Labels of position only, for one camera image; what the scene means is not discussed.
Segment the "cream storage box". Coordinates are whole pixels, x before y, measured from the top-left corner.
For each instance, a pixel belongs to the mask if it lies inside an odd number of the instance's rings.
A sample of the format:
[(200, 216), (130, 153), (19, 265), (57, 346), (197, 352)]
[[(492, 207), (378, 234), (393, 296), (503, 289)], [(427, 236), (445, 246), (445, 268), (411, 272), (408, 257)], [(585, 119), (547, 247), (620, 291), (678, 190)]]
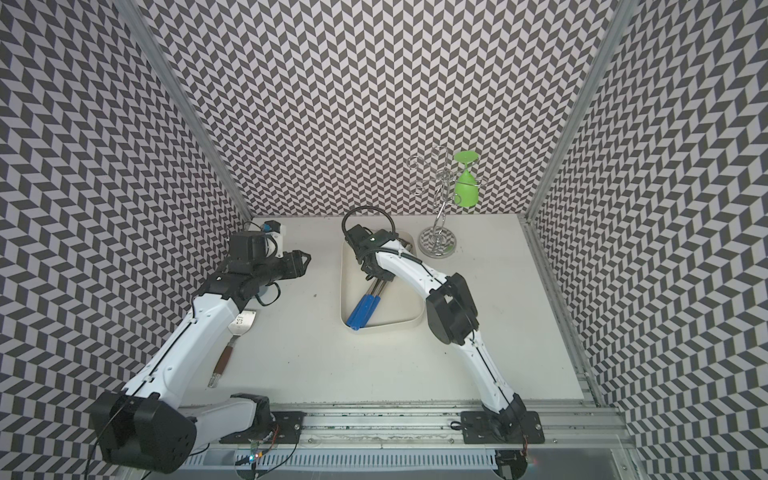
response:
[[(365, 279), (352, 249), (344, 243), (340, 264), (340, 318), (344, 325), (363, 295), (372, 286)], [(406, 282), (397, 278), (389, 282), (380, 294), (379, 303), (366, 325), (354, 334), (379, 334), (407, 330), (418, 326), (425, 315), (423, 299)]]

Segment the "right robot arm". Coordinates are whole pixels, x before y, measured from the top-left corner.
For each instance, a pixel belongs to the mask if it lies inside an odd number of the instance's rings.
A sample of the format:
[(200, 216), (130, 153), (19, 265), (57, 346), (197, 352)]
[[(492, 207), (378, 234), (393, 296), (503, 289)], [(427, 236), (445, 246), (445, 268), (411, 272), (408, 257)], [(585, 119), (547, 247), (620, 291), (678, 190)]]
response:
[(482, 402), (495, 439), (516, 435), (527, 413), (520, 395), (504, 379), (482, 338), (478, 310), (466, 279), (446, 275), (412, 255), (394, 231), (355, 225), (343, 229), (361, 270), (370, 278), (404, 281), (425, 301), (427, 323), (443, 344), (460, 353)]

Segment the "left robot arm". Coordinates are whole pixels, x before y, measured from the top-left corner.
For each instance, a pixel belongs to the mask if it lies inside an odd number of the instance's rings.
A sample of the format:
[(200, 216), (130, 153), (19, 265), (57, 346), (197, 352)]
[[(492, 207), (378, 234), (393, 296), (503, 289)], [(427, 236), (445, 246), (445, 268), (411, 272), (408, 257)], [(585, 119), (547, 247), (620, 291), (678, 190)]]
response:
[(170, 474), (195, 449), (220, 439), (273, 439), (275, 421), (265, 396), (235, 394), (192, 410), (181, 403), (209, 351), (248, 302), (264, 287), (302, 277), (310, 261), (300, 250), (251, 260), (226, 257), (154, 357), (120, 391), (106, 391), (90, 405), (96, 435), (91, 451), (111, 465)]

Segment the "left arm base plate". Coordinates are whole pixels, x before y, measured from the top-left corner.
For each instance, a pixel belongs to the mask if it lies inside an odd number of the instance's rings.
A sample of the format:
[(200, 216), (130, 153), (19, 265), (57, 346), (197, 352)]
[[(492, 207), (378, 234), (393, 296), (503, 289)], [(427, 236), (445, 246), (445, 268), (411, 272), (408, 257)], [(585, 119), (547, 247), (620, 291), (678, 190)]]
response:
[(262, 420), (256, 420), (248, 429), (222, 437), (220, 444), (287, 445), (299, 442), (306, 413), (303, 411), (276, 411)]

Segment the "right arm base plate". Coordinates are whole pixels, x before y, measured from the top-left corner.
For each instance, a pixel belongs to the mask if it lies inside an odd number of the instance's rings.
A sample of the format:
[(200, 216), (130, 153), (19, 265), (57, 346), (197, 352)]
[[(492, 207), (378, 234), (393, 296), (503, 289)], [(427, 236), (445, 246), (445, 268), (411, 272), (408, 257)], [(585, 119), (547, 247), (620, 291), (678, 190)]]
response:
[(518, 419), (504, 420), (483, 411), (462, 411), (459, 424), (465, 444), (544, 444), (539, 414), (527, 411)]

